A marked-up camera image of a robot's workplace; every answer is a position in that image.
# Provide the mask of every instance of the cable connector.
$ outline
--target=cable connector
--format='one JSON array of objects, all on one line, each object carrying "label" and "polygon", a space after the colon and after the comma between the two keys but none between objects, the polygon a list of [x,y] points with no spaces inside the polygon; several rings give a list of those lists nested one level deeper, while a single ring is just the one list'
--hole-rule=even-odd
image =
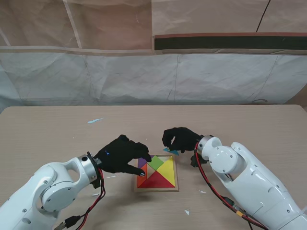
[{"label": "cable connector", "polygon": [[60,223],[54,230],[62,230],[64,229],[66,226],[65,226],[65,222],[62,222]]},{"label": "cable connector", "polygon": [[74,226],[79,220],[81,219],[81,216],[72,216],[65,220],[65,227],[70,228],[71,226]]},{"label": "cable connector", "polygon": [[232,200],[232,199],[230,199],[230,198],[228,198],[228,197],[226,197],[226,196],[221,196],[230,206],[232,206],[232,207],[234,207],[234,205],[235,205],[235,202]]}]

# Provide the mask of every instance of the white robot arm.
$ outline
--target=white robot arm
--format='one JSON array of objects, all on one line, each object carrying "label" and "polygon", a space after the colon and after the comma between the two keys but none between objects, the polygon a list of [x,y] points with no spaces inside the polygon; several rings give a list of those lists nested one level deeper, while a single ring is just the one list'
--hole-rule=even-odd
[{"label": "white robot arm", "polygon": [[[62,209],[89,184],[100,187],[98,162],[91,154],[68,162],[53,162],[38,169],[30,180],[0,207],[1,229],[50,230]],[[73,182],[68,170],[79,173]]]},{"label": "white robot arm", "polygon": [[[204,136],[197,152],[210,162],[241,208],[270,230],[307,230],[307,216],[297,206],[283,183],[245,146],[223,146],[220,139]],[[238,174],[232,180],[228,174]]]}]

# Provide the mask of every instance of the orange piece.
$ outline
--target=orange piece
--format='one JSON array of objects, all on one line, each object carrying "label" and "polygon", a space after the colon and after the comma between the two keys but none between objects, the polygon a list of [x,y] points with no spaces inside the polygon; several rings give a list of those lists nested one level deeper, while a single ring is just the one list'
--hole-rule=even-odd
[{"label": "orange piece", "polygon": [[[144,170],[145,173],[147,173],[147,164],[144,164],[143,167],[141,167],[141,169]],[[137,176],[137,181],[136,181],[136,187],[140,187],[140,185],[146,181],[146,176]]]}]

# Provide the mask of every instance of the black stripe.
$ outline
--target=black stripe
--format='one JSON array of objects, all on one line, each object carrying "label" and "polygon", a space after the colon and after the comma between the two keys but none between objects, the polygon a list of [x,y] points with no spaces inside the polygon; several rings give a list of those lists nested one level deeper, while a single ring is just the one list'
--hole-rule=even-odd
[{"label": "black stripe", "polygon": [[156,38],[154,49],[291,49],[306,50],[305,36],[203,36]]},{"label": "black stripe", "polygon": [[267,11],[267,8],[268,8],[270,2],[271,2],[271,0],[269,0],[267,6],[265,7],[265,10],[264,10],[264,12],[263,12],[263,14],[262,14],[262,16],[261,16],[261,19],[260,19],[260,22],[259,22],[259,24],[258,24],[258,27],[257,27],[256,32],[258,32],[258,30],[259,30],[259,27],[260,27],[260,24],[261,24],[261,22],[262,22],[263,16],[264,16],[265,12]]}]

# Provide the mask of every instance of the table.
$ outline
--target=table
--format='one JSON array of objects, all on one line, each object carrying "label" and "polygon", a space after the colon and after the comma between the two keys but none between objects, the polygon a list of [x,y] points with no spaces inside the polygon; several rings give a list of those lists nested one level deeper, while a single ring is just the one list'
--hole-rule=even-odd
[{"label": "table", "polygon": [[[97,118],[103,119],[87,123]],[[87,151],[95,155],[120,134],[146,144],[151,154],[163,154],[162,134],[172,127],[212,134],[224,145],[244,144],[283,181],[301,208],[307,205],[307,113],[298,105],[7,108],[0,115],[0,205],[42,165],[68,161]],[[176,157],[179,192],[136,194],[132,175],[108,178],[111,174],[105,173],[106,197],[83,229],[249,229],[210,192],[198,169],[189,165],[191,155]],[[231,197],[208,165],[204,170],[216,189]],[[59,222],[84,213],[98,191],[92,186],[83,189]]]}]

